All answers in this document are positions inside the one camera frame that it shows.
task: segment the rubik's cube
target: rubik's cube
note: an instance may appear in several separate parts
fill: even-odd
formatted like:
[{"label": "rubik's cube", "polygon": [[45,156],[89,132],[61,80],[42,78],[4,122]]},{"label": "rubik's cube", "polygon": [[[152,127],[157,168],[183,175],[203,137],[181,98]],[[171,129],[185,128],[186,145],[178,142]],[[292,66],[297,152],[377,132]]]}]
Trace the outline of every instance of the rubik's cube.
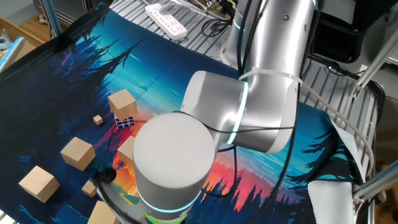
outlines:
[{"label": "rubik's cube", "polygon": [[130,116],[127,119],[121,121],[116,115],[114,115],[114,121],[116,122],[116,126],[118,127],[118,129],[135,125],[133,116]]}]

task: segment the wooden cube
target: wooden cube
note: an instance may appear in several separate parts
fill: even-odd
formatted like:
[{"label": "wooden cube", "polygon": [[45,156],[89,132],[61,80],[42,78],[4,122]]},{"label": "wooden cube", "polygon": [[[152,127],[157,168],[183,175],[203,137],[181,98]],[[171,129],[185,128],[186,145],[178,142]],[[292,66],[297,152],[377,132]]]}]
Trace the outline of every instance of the wooden cube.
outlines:
[{"label": "wooden cube", "polygon": [[100,125],[100,124],[102,124],[102,122],[103,122],[102,117],[101,117],[100,115],[95,116],[95,117],[93,118],[93,120],[94,120],[94,123],[95,123],[96,125]]},{"label": "wooden cube", "polygon": [[132,161],[132,148],[134,145],[134,140],[135,138],[130,136],[118,148],[118,155],[120,160],[131,167],[134,167],[134,163]]},{"label": "wooden cube", "polygon": [[85,195],[89,197],[94,197],[97,194],[97,189],[90,180],[87,180],[86,184],[83,186],[81,190]]},{"label": "wooden cube", "polygon": [[74,137],[61,151],[65,162],[83,171],[95,158],[95,151],[91,144]]},{"label": "wooden cube", "polygon": [[20,182],[19,185],[29,194],[45,203],[59,188],[55,177],[42,168],[35,166]]},{"label": "wooden cube", "polygon": [[119,224],[119,220],[105,202],[97,201],[87,224]]},{"label": "wooden cube", "polygon": [[127,89],[108,96],[108,100],[112,112],[120,120],[124,120],[137,113],[137,101]]}]

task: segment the white power strip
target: white power strip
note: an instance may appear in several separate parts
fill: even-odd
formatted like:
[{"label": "white power strip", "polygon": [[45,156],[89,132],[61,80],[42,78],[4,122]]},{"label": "white power strip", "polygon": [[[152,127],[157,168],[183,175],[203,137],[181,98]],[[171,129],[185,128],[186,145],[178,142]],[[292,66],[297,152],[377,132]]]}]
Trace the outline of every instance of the white power strip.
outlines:
[{"label": "white power strip", "polygon": [[161,7],[159,3],[152,4],[145,7],[145,12],[172,40],[183,40],[187,36],[187,28],[172,15],[161,15],[159,13]]}]

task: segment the black wire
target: black wire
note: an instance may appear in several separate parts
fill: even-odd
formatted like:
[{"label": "black wire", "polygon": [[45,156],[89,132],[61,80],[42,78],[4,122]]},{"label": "black wire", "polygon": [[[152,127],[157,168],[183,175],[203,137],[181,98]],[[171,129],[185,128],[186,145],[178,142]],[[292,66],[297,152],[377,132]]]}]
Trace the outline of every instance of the black wire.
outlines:
[{"label": "black wire", "polygon": [[262,1],[259,1],[258,4],[257,4],[257,8],[256,8],[256,12],[255,12],[256,17],[254,18],[253,25],[251,26],[250,33],[249,33],[249,36],[248,36],[248,42],[246,43],[246,48],[244,49],[243,62],[242,62],[243,72],[244,72],[244,70],[246,68],[246,62],[248,60],[249,52],[250,52],[250,49],[251,49],[251,44],[252,44],[253,39],[254,39],[254,33],[256,33],[257,25],[258,25],[258,23],[260,21],[260,18],[262,16],[262,12],[264,12],[264,9],[266,8],[264,6],[264,8],[262,9],[261,13],[259,13],[260,12],[260,8],[261,8],[261,3],[262,3]]},{"label": "black wire", "polygon": [[359,74],[362,74],[362,73],[365,72],[365,70],[363,70],[363,71],[360,71],[360,72],[357,72],[357,73],[349,72],[349,73],[346,73],[346,74],[342,74],[342,73],[337,73],[337,72],[332,71],[331,68],[332,68],[331,66],[327,66],[327,69],[329,70],[330,73],[338,75],[338,76],[346,76],[346,77],[356,76],[356,75],[359,75]]},{"label": "black wire", "polygon": [[[231,21],[232,21],[232,17],[230,20],[225,20],[225,19],[209,19],[208,21],[206,21],[202,27],[201,27],[201,33],[206,36],[206,37],[215,37],[217,35],[219,35],[220,33],[222,33],[227,27],[228,25],[230,25]],[[210,27],[210,34],[206,34],[205,33],[205,29],[211,24]]]},{"label": "black wire", "polygon": [[198,9],[200,9],[201,11],[203,10],[203,8],[199,7],[198,5],[196,5],[194,2],[192,2],[191,0],[188,0],[188,2],[190,2],[191,4],[193,4],[195,7],[197,7]]},{"label": "black wire", "polygon": [[[361,78],[358,75],[365,72],[365,71],[360,71],[357,73],[351,73],[347,69],[343,70],[338,64],[335,67],[332,67],[332,66],[327,67],[327,69],[332,74],[339,75],[342,77],[349,77],[354,80],[358,80],[359,78]],[[378,104],[377,104],[377,120],[376,120],[376,125],[377,125],[377,124],[379,124],[381,115],[383,114],[384,103],[386,102],[386,92],[383,90],[383,88],[378,83],[376,83],[375,81],[372,81],[372,80],[370,80],[366,86],[369,88],[370,92],[373,93],[374,98],[378,102]]]},{"label": "black wire", "polygon": [[252,0],[248,0],[248,2],[246,3],[246,8],[244,9],[244,13],[242,15],[242,20],[241,20],[241,27],[239,29],[239,33],[238,33],[238,43],[237,43],[237,52],[236,52],[236,61],[238,63],[238,73],[239,76],[241,76],[244,72],[243,68],[242,68],[242,58],[241,58],[241,54],[242,54],[242,39],[243,39],[243,30],[244,30],[244,26],[246,25],[246,19],[248,18],[248,14],[249,14],[249,9],[250,9],[250,5],[251,5]]},{"label": "black wire", "polygon": [[[111,137],[109,137],[108,146],[106,147],[106,150],[105,150],[104,164],[103,164],[103,175],[104,176],[106,176],[106,174],[105,174],[105,170],[106,170],[106,155],[108,154],[108,151],[109,151],[109,148],[110,148],[110,145],[111,145],[111,141],[112,141],[112,138],[113,138],[113,134],[114,134],[116,128],[117,128],[117,126],[115,126],[112,129]],[[99,192],[101,193],[101,196],[104,199],[105,203],[107,203],[120,217],[124,218],[129,223],[141,224],[140,221],[137,221],[133,217],[130,217],[128,214],[124,213],[118,206],[116,206],[116,204],[110,199],[108,193],[103,188],[100,178],[99,179],[94,178],[94,181],[95,181],[95,185],[96,185],[97,189],[99,190]]]},{"label": "black wire", "polygon": [[[194,116],[192,116],[192,115],[190,115],[190,114],[188,114],[188,113],[186,113],[186,112],[183,112],[183,111],[173,111],[172,113],[181,113],[181,114],[185,114],[185,115],[188,115],[188,116],[191,116],[192,118],[195,118],[196,120],[198,120],[199,122],[201,122],[198,118],[196,118],[196,117],[194,117]],[[220,131],[220,130],[217,130],[217,129],[215,129],[215,128],[212,128],[212,127],[210,127],[209,125],[207,125],[207,124],[205,124],[205,123],[203,123],[203,122],[201,122],[207,129],[210,129],[210,130],[212,130],[212,131],[215,131],[215,132],[217,132],[217,133],[224,133],[224,134],[232,134],[232,133],[245,133],[245,132],[249,132],[249,131],[265,131],[265,130],[281,130],[281,129],[294,129],[294,127],[279,127],[279,128],[254,128],[254,129],[246,129],[246,130],[238,130],[238,131]]]},{"label": "black wire", "polygon": [[[300,98],[300,85],[298,85],[298,87],[297,87],[297,104],[299,104],[299,98]],[[246,224],[255,223],[259,218],[263,217],[268,212],[267,211],[268,207],[270,205],[274,205],[274,201],[277,200],[280,186],[282,185],[283,180],[286,176],[287,168],[289,167],[290,159],[292,158],[292,154],[293,154],[294,141],[296,138],[296,130],[297,130],[297,114],[298,114],[297,112],[298,112],[298,106],[296,107],[296,116],[295,116],[295,121],[294,121],[292,137],[290,138],[289,150],[287,151],[285,164],[282,169],[282,172],[280,173],[278,181],[275,184],[275,187],[272,189],[272,192],[270,193],[270,195],[267,199],[267,202],[264,202],[262,204],[262,207],[260,208],[260,210],[254,216],[252,216],[248,221],[246,221],[245,222]]]},{"label": "black wire", "polygon": [[213,194],[205,189],[200,189],[203,193],[206,193],[209,196],[216,197],[216,198],[226,198],[235,193],[236,188],[238,187],[238,158],[236,156],[236,146],[233,146],[232,149],[234,150],[234,182],[232,184],[231,189],[228,193],[224,195]]},{"label": "black wire", "polygon": [[[312,62],[312,57],[313,57],[313,50],[314,50],[314,45],[315,45],[315,31],[318,27],[318,23],[319,23],[319,19],[321,17],[321,13],[322,13],[322,9],[323,9],[323,5],[324,5],[324,0],[318,0],[318,9],[317,9],[317,14],[315,15],[315,17],[313,18],[313,22],[312,22],[312,26],[310,29],[310,33],[308,35],[308,42],[307,42],[307,46],[305,48],[305,57],[303,58],[303,62],[302,62],[302,68],[305,65],[305,62],[307,61],[307,57],[308,55],[310,55],[310,49],[311,49],[311,59],[310,61]],[[307,73],[301,73],[300,74],[300,78],[302,80],[304,80],[305,76],[307,75]]]},{"label": "black wire", "polygon": [[226,151],[230,151],[230,150],[232,150],[232,149],[234,149],[236,146],[231,146],[231,147],[228,147],[228,148],[225,148],[225,149],[219,149],[217,152],[226,152]]},{"label": "black wire", "polygon": [[117,125],[113,128],[112,133],[111,133],[111,137],[109,137],[109,141],[108,141],[108,146],[106,147],[105,150],[105,155],[104,155],[104,164],[103,164],[103,172],[105,172],[105,168],[106,168],[106,155],[108,154],[109,148],[111,146],[111,141],[112,141],[112,137],[113,137],[113,133],[115,131],[115,129],[117,128]]},{"label": "black wire", "polygon": [[130,217],[128,214],[124,213],[118,206],[116,206],[115,203],[110,199],[108,193],[105,191],[104,187],[102,186],[101,182],[96,183],[97,189],[101,193],[102,198],[104,199],[105,203],[108,204],[109,207],[112,208],[112,210],[115,211],[116,214],[118,214],[120,217],[124,218],[127,222],[132,223],[132,224],[141,224],[140,221],[134,219],[133,217]]}]

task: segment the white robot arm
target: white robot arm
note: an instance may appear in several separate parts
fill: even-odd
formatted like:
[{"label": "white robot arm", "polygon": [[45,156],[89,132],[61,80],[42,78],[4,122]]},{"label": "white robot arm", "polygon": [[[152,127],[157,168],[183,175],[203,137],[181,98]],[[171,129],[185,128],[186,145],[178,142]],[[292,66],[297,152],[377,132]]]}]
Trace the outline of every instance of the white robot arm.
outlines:
[{"label": "white robot arm", "polygon": [[[240,0],[222,57],[239,64],[240,42],[242,52],[250,50],[241,54],[243,71],[257,67],[298,77],[314,9],[313,0]],[[252,34],[245,31],[251,28]],[[140,205],[131,208],[114,199],[117,192],[97,181],[100,195],[123,223],[135,223],[135,208],[157,222],[180,222],[197,199],[220,145],[276,153],[287,144],[295,126],[298,87],[272,75],[253,74],[244,82],[196,72],[185,92],[184,113],[157,116],[136,136]]]}]

